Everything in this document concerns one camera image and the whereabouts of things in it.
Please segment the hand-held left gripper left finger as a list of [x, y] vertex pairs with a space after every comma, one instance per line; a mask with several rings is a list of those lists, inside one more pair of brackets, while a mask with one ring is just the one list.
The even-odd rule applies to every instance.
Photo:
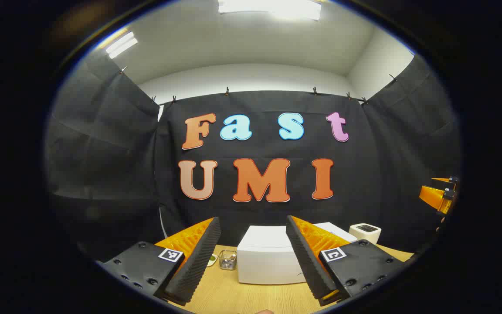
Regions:
[[98, 265], [150, 297], [185, 306], [193, 298], [220, 238], [211, 217], [155, 244], [139, 241]]

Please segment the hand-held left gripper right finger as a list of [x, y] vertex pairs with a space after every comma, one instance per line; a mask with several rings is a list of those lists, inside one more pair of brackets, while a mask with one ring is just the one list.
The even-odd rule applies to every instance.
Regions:
[[295, 216], [287, 216], [285, 232], [321, 306], [377, 288], [405, 267], [368, 240], [347, 241]]

